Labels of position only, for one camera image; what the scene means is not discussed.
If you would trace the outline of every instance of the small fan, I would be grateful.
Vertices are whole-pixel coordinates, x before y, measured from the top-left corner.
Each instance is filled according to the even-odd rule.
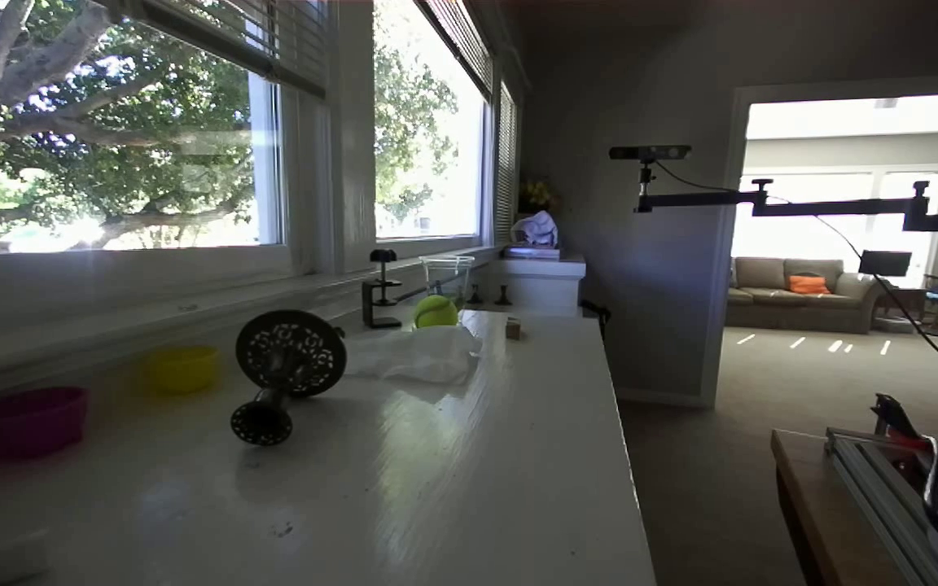
[[[314,311],[276,310],[239,331],[239,364],[263,388],[263,398],[231,414],[231,428],[255,447],[276,447],[294,433],[285,398],[329,390],[345,371],[345,345],[337,326]]]

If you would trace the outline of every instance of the couch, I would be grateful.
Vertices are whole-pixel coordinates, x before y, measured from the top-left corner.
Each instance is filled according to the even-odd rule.
[[[734,256],[727,326],[870,331],[876,296],[840,259]]]

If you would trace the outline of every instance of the orange pillow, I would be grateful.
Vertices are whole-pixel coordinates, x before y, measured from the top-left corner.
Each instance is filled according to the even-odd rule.
[[[805,275],[805,272],[791,272],[788,289],[791,294],[832,294],[826,275]]]

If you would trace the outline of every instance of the white countertop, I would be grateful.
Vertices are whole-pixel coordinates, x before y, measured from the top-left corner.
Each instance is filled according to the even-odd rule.
[[[468,384],[345,378],[276,449],[228,428],[241,374],[95,403],[83,447],[0,465],[0,541],[47,526],[53,586],[654,584],[598,323],[462,318]]]

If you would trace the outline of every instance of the yellow bowl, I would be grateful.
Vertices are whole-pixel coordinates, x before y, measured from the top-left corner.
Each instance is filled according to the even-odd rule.
[[[210,390],[221,374],[221,359],[212,345],[171,345],[145,362],[145,382],[159,395]]]

